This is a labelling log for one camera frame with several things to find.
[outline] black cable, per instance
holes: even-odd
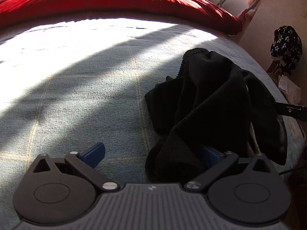
[[[307,165],[302,166],[302,167],[298,167],[298,168],[295,168],[295,169],[282,171],[282,172],[279,173],[279,175],[287,174],[289,172],[297,171],[297,170],[304,169],[304,168],[307,168]]]

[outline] black fabric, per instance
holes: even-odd
[[[282,26],[274,32],[274,43],[271,46],[273,57],[282,57],[285,66],[282,71],[291,75],[303,53],[302,42],[291,26]]]
[[[261,152],[286,162],[274,98],[251,72],[216,52],[187,51],[177,78],[156,85],[145,100],[155,131],[163,134],[146,160],[152,182],[184,184],[203,173],[201,146],[247,157],[251,122]]]

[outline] mattress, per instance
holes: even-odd
[[[13,191],[40,153],[63,157],[96,142],[106,146],[97,170],[121,185],[147,182],[145,159],[157,142],[144,95],[176,77],[185,51],[214,50],[251,71],[286,102],[260,65],[218,31],[167,16],[89,12],[25,23],[0,32],[0,229],[18,223]],[[304,138],[284,117],[285,166]]]

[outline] red pillow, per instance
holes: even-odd
[[[242,22],[207,0],[0,0],[0,29],[47,16],[90,10],[143,11],[196,22],[226,34],[242,31]]]

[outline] red fabric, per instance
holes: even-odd
[[[226,34],[237,34],[242,22],[207,0],[0,0],[0,29],[47,16],[90,10],[134,10],[174,16]]]

